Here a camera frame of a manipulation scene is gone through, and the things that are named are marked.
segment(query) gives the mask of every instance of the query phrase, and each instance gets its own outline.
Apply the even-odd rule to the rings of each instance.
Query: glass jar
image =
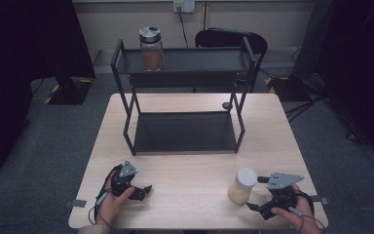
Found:
[[[257,173],[251,168],[240,169],[236,179],[229,188],[230,199],[238,204],[244,205],[248,201],[251,189],[257,182]]]
[[[164,56],[160,29],[152,26],[141,28],[139,40],[145,68],[150,71],[161,70],[164,67]]]

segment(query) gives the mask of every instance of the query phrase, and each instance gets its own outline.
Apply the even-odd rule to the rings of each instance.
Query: gray carpet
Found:
[[[259,75],[255,93],[267,92],[265,78]],[[32,89],[40,82],[34,81]],[[70,210],[63,203],[76,197],[108,100],[118,90],[112,74],[97,75],[83,105],[46,105],[55,84],[46,79],[36,92],[29,124],[0,171],[0,234],[76,233],[68,226]],[[298,104],[284,102],[283,108]],[[294,119],[291,128],[318,193],[330,201],[324,207],[327,233],[374,233],[370,146],[347,140],[346,126],[322,100]]]

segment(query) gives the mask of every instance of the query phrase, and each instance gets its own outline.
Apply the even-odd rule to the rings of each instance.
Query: human hand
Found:
[[[292,184],[294,190],[299,190],[300,188],[296,184]],[[296,196],[297,206],[296,210],[301,212],[303,216],[313,217],[312,210],[309,206],[308,201],[306,198],[301,196]],[[287,222],[292,225],[294,228],[299,230],[301,234],[319,234],[320,229],[318,229],[318,225],[313,218],[304,218],[300,217],[294,213],[288,212],[281,208],[272,208],[271,212],[275,215],[281,216],[282,218],[286,219]]]
[[[111,189],[111,178],[114,176],[114,174],[115,172],[111,175],[111,177],[109,177],[108,182],[105,184],[105,190],[109,191]],[[110,226],[110,224],[113,223],[115,217],[120,212],[123,203],[130,197],[134,189],[134,187],[129,187],[119,197],[114,196],[114,194],[112,194],[111,192],[107,192],[104,200],[99,205],[95,224]]]

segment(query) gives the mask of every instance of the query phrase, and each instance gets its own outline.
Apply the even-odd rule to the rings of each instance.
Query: black curtain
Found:
[[[335,1],[337,0],[315,0],[302,47],[291,72],[293,78],[311,80],[332,17]]]
[[[34,79],[94,78],[71,0],[0,1],[0,167],[22,129]]]
[[[374,145],[374,0],[337,2],[317,72]]]

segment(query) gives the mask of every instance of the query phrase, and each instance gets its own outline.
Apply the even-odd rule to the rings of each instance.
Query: wall outlet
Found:
[[[196,10],[196,2],[194,0],[177,0],[172,2],[173,11],[178,13],[180,8],[182,13],[194,13]]]
[[[184,12],[185,13],[194,13],[196,10],[196,3],[193,0],[184,1]]]

